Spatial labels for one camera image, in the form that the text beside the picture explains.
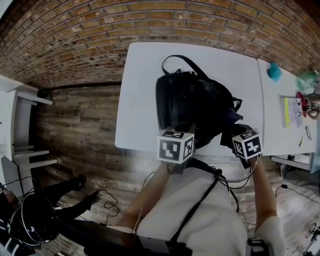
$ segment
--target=black backpack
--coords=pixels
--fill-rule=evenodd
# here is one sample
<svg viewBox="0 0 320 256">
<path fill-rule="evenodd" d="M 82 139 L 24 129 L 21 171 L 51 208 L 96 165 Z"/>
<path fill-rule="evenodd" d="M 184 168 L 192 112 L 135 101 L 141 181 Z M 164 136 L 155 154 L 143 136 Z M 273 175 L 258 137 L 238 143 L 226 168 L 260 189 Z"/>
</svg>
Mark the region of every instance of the black backpack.
<svg viewBox="0 0 320 256">
<path fill-rule="evenodd" d="M 169 73 L 164 69 L 164 62 L 170 57 L 183 59 L 195 72 L 181 72 L 178 69 L 175 73 Z M 195 124 L 195 148 L 199 149 L 243 119 L 236 113 L 242 100 L 233 97 L 222 84 L 208 78 L 187 57 L 167 57 L 162 63 L 162 70 L 165 75 L 157 80 L 155 89 L 160 130 L 171 127 L 179 132 L 188 132 Z"/>
</svg>

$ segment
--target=black strap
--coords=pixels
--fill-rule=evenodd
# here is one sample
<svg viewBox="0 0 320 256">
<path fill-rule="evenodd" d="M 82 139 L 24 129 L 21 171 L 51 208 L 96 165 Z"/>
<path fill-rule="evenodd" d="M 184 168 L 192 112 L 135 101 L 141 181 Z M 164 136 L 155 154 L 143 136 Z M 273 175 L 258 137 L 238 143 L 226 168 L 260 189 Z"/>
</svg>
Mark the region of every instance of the black strap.
<svg viewBox="0 0 320 256">
<path fill-rule="evenodd" d="M 235 97 L 232 97 L 232 99 L 233 99 L 234 102 L 239 102 L 234 108 L 235 112 L 237 112 L 241 107 L 242 99 L 235 98 Z"/>
<path fill-rule="evenodd" d="M 250 255 L 250 256 L 269 256 L 270 255 L 269 246 L 262 239 L 252 237 L 252 238 L 249 238 L 246 243 L 247 243 L 246 255 Z"/>
<path fill-rule="evenodd" d="M 173 237 L 170 239 L 171 242 L 176 242 L 178 240 L 178 237 L 182 231 L 182 229 L 185 227 L 185 225 L 188 223 L 188 221 L 192 218 L 192 216 L 195 214 L 196 210 L 202 203 L 202 201 L 207 197 L 207 195 L 210 193 L 210 191 L 215 187 L 217 184 L 218 179 L 215 178 L 214 182 L 210 185 L 210 187 L 206 190 L 206 192 L 203 194 L 202 198 L 189 210 L 189 212 L 184 217 L 178 231 L 173 235 Z"/>
<path fill-rule="evenodd" d="M 190 60 L 189 58 L 187 58 L 187 57 L 185 57 L 183 55 L 171 55 L 171 56 L 165 58 L 165 60 L 162 62 L 162 65 L 161 65 L 162 71 L 163 71 L 163 73 L 165 75 L 169 75 L 170 74 L 164 68 L 165 61 L 170 57 L 177 57 L 177 58 L 183 59 L 198 74 L 199 77 L 202 77 L 203 79 L 209 79 L 207 77 L 207 75 L 192 60 Z"/>
<path fill-rule="evenodd" d="M 223 175 L 222 175 L 222 170 L 221 169 L 215 169 L 210 167 L 209 165 L 207 165 L 205 162 L 202 162 L 198 159 L 195 158 L 191 158 L 189 159 L 186 163 L 185 163 L 185 168 L 190 168 L 190 167 L 194 167 L 200 170 L 203 170 L 205 172 L 211 173 L 214 175 L 215 179 L 214 182 L 210 185 L 210 187 L 205 191 L 205 193 L 203 194 L 202 198 L 188 211 L 188 213 L 186 214 L 186 216 L 184 217 L 178 231 L 173 235 L 173 237 L 170 239 L 171 242 L 176 242 L 178 240 L 178 237 L 182 231 L 182 229 L 185 227 L 185 225 L 188 223 L 188 221 L 192 218 L 192 216 L 195 214 L 196 210 L 199 208 L 200 204 L 202 203 L 202 201 L 207 197 L 207 195 L 211 192 L 211 190 L 215 187 L 215 185 L 217 184 L 217 182 L 219 181 L 219 179 L 217 177 L 223 177 L 224 179 L 226 179 Z M 227 188 L 228 191 L 230 191 L 231 195 L 233 196 L 235 202 L 236 202 L 236 212 L 239 212 L 239 202 L 238 199 L 235 195 L 235 193 L 229 188 L 228 183 L 227 184 Z"/>
</svg>

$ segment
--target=wire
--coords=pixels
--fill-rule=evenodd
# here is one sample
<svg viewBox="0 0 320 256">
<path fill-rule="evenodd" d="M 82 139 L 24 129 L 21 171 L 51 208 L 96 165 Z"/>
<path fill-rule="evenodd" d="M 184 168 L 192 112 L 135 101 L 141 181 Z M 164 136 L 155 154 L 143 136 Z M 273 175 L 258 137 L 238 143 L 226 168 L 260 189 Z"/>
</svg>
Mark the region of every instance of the wire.
<svg viewBox="0 0 320 256">
<path fill-rule="evenodd" d="M 116 210 L 117 210 L 116 214 L 114 214 L 114 215 L 108 214 L 108 215 L 106 216 L 105 225 L 107 226 L 107 225 L 108 225 L 108 218 L 109 218 L 109 217 L 116 217 L 116 216 L 119 214 L 120 209 L 117 207 L 118 200 L 117 200 L 112 194 L 110 194 L 110 193 L 109 193 L 108 191 L 106 191 L 105 189 L 100 189 L 98 192 L 100 192 L 100 191 L 106 192 L 109 196 L 111 196 L 111 197 L 115 200 L 115 203 L 111 203 L 111 202 L 106 201 L 106 202 L 104 203 L 104 205 L 103 205 L 103 207 L 104 207 L 105 209 L 116 208 Z"/>
<path fill-rule="evenodd" d="M 37 189 L 37 188 L 33 187 L 33 188 L 31 188 L 27 193 L 25 193 L 24 195 L 21 195 L 21 196 L 17 197 L 17 201 L 16 201 L 15 205 L 13 205 L 12 207 L 15 208 L 19 203 L 21 203 L 21 201 L 22 201 L 27 195 L 33 193 L 33 191 L 31 191 L 31 190 L 33 190 L 33 189 Z"/>
<path fill-rule="evenodd" d="M 276 188 L 276 190 L 275 190 L 275 197 L 276 197 L 276 198 L 277 198 L 277 190 L 278 190 L 279 188 L 288 189 L 288 190 L 291 190 L 291 191 L 293 191 L 293 192 L 296 192 L 296 193 L 299 194 L 300 196 L 303 196 L 303 197 L 305 197 L 305 198 L 308 198 L 308 199 L 311 200 L 312 202 L 315 202 L 315 203 L 317 203 L 318 205 L 320 205 L 320 202 L 315 201 L 315 200 L 311 199 L 309 196 L 306 196 L 306 195 L 304 195 L 304 194 L 301 194 L 301 193 L 299 193 L 298 191 L 295 191 L 294 189 L 288 187 L 288 185 L 285 185 L 285 184 L 282 184 L 282 185 L 280 185 L 280 186 L 278 186 L 278 187 Z"/>
<path fill-rule="evenodd" d="M 150 177 L 150 175 L 152 175 L 152 174 L 154 174 L 154 173 L 155 173 L 155 171 L 151 172 L 151 173 L 145 178 L 141 190 L 144 188 L 144 186 L 145 186 L 145 184 L 146 184 L 146 181 L 147 181 L 147 179 Z"/>
<path fill-rule="evenodd" d="M 18 179 L 15 179 L 14 181 L 11 181 L 11 182 L 6 183 L 6 184 L 1 184 L 1 185 L 2 185 L 2 186 L 6 186 L 6 185 L 9 185 L 9 184 L 14 183 L 14 182 L 23 181 L 23 180 L 26 179 L 26 178 L 31 178 L 31 179 L 33 179 L 33 180 L 35 181 L 35 183 L 38 185 L 36 179 L 33 178 L 33 177 L 31 177 L 31 176 L 27 176 L 27 177 L 24 177 L 24 178 L 21 178 L 21 179 L 18 178 Z"/>
<path fill-rule="evenodd" d="M 308 198 L 308 199 L 311 200 L 312 202 L 315 202 L 315 203 L 317 203 L 317 204 L 320 205 L 320 202 L 317 202 L 317 201 L 311 199 L 310 197 L 308 197 L 308 196 L 306 196 L 306 195 L 304 195 L 304 194 L 301 194 L 301 193 L 299 193 L 298 191 L 295 191 L 295 190 L 291 189 L 290 187 L 288 187 L 288 189 L 291 190 L 291 191 L 294 191 L 294 192 L 296 192 L 297 194 L 299 194 L 300 196 L 303 196 L 303 197 L 305 197 L 305 198 Z"/>
<path fill-rule="evenodd" d="M 239 187 L 231 187 L 231 186 L 229 186 L 229 185 L 224 184 L 218 177 L 217 177 L 217 179 L 218 179 L 219 182 L 220 182 L 222 185 L 224 185 L 225 187 L 227 187 L 227 188 L 229 188 L 229 189 L 232 189 L 232 190 L 239 190 L 239 189 L 242 189 L 245 185 L 247 185 L 247 183 L 248 183 L 248 181 L 249 181 L 249 179 L 250 179 L 250 176 L 246 179 L 246 182 L 244 183 L 244 185 L 239 186 Z"/>
<path fill-rule="evenodd" d="M 307 109 L 307 110 L 314 110 L 314 111 L 320 112 L 317 108 L 307 107 L 306 109 Z"/>
<path fill-rule="evenodd" d="M 248 181 L 249 181 L 249 179 L 250 179 L 250 176 L 254 173 L 254 171 L 255 171 L 255 169 L 256 169 L 256 167 L 257 167 L 257 162 L 258 162 L 258 157 L 256 157 L 254 167 L 253 167 L 252 171 L 250 171 L 249 174 L 246 176 L 246 178 L 245 178 L 245 179 L 246 179 L 246 182 L 245 182 L 245 184 L 242 185 L 242 186 L 239 186 L 239 187 L 230 187 L 230 186 L 228 185 L 228 182 L 230 182 L 230 181 L 226 181 L 226 180 L 227 180 L 226 178 L 224 178 L 224 180 L 223 180 L 223 179 L 220 179 L 219 177 L 216 177 L 216 178 L 219 180 L 219 182 L 220 182 L 222 185 L 226 186 L 228 189 L 233 189 L 233 190 L 242 189 L 243 187 L 245 187 L 245 186 L 247 185 L 247 183 L 248 183 Z"/>
<path fill-rule="evenodd" d="M 259 157 L 256 156 L 255 158 L 256 158 L 256 160 L 255 160 L 255 164 L 254 164 L 253 169 L 251 170 L 251 167 L 250 167 L 250 173 L 247 176 L 245 176 L 244 178 L 239 178 L 239 179 L 226 179 L 226 178 L 225 179 L 220 179 L 219 178 L 219 180 L 222 181 L 222 182 L 228 182 L 228 183 L 238 183 L 238 182 L 243 182 L 246 179 L 250 178 L 250 176 L 254 173 L 254 171 L 255 171 L 255 169 L 257 167 L 258 159 L 260 159 L 260 156 Z"/>
<path fill-rule="evenodd" d="M 282 186 L 282 185 L 278 186 L 278 187 L 275 189 L 275 192 L 274 192 L 274 197 L 275 197 L 275 198 L 277 198 L 277 191 L 278 191 L 278 189 L 281 188 L 281 186 Z"/>
</svg>

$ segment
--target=white table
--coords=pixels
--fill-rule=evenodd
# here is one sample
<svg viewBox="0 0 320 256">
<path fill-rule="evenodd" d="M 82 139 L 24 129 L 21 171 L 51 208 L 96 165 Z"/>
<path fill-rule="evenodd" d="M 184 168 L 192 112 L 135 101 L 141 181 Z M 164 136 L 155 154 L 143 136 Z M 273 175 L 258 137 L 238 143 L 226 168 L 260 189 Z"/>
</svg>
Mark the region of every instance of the white table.
<svg viewBox="0 0 320 256">
<path fill-rule="evenodd" d="M 242 54 L 183 43 L 139 42 L 129 46 L 121 84 L 115 145 L 118 148 L 156 152 L 159 133 L 156 82 L 164 75 L 161 64 L 170 55 L 183 55 L 196 63 L 206 75 L 224 85 L 234 97 L 242 99 L 238 113 L 243 122 L 263 133 L 263 102 L 257 61 Z M 169 58 L 167 71 L 192 71 L 182 59 Z M 234 156 L 221 146 L 221 134 L 196 154 Z"/>
<path fill-rule="evenodd" d="M 36 97 L 38 90 L 22 86 L 9 92 L 0 91 L 0 183 L 6 184 L 13 180 L 31 176 L 30 168 L 23 168 L 18 172 L 14 159 L 14 144 L 28 144 L 31 105 L 37 102 L 52 105 L 47 99 Z M 24 192 L 33 187 L 32 180 L 21 181 Z M 20 182 L 8 187 L 17 197 L 23 194 Z"/>
<path fill-rule="evenodd" d="M 296 76 L 282 70 L 282 77 L 274 82 L 267 75 L 270 63 L 257 60 L 261 75 L 263 108 L 264 108 L 264 156 L 297 155 L 315 152 L 317 142 L 317 121 L 310 117 L 303 119 L 299 128 L 283 128 L 283 114 L 280 98 L 295 97 L 297 94 Z M 309 127 L 312 140 L 307 136 L 306 126 Z"/>
</svg>

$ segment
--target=teal object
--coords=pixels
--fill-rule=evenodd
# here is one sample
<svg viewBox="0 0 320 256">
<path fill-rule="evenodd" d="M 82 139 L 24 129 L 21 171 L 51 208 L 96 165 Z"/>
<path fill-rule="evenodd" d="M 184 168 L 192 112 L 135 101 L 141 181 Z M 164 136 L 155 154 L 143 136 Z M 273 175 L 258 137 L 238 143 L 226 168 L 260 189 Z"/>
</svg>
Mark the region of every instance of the teal object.
<svg viewBox="0 0 320 256">
<path fill-rule="evenodd" d="M 296 86 L 300 91 L 307 90 L 312 88 L 314 84 L 317 82 L 318 72 L 315 70 L 314 72 L 306 71 L 302 74 L 298 75 L 296 80 Z"/>
<path fill-rule="evenodd" d="M 275 82 L 278 82 L 282 76 L 281 69 L 277 66 L 276 63 L 271 62 L 270 68 L 266 71 L 268 76 Z"/>
</svg>

